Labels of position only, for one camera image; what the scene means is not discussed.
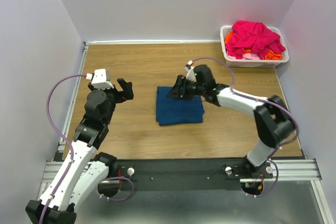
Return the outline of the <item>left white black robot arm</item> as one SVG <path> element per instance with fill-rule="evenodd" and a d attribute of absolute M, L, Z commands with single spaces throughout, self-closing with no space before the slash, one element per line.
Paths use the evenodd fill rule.
<path fill-rule="evenodd" d="M 134 183 L 122 177 L 117 159 L 97 150 L 109 129 L 116 104 L 134 98 L 132 83 L 119 78 L 122 88 L 117 90 L 108 80 L 99 81 L 95 76 L 88 84 L 91 90 L 85 104 L 85 114 L 76 127 L 69 153 L 55 178 L 37 200 L 30 200 L 26 213 L 32 223 L 74 223 L 81 203 L 97 188 L 100 182 L 116 181 L 117 190 L 122 181 L 127 181 L 130 193 L 134 193 Z"/>

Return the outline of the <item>blue t-shirt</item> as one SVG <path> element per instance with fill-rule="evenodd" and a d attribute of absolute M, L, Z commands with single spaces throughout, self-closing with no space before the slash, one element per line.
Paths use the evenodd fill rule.
<path fill-rule="evenodd" d="M 177 100 L 167 98 L 171 87 L 157 87 L 155 119 L 159 126 L 169 126 L 188 123 L 202 123 L 204 107 L 201 97 L 191 100 Z"/>

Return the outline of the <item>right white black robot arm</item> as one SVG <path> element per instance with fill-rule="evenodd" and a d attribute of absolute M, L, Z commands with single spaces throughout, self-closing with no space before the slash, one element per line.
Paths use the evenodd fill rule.
<path fill-rule="evenodd" d="M 207 65 L 186 65 L 186 70 L 186 76 L 177 76 L 167 98 L 190 100 L 202 96 L 208 103 L 234 109 L 254 119 L 259 140 L 241 164 L 232 169 L 240 176 L 252 178 L 259 174 L 265 162 L 298 131 L 297 122 L 281 97 L 259 97 L 218 83 Z"/>

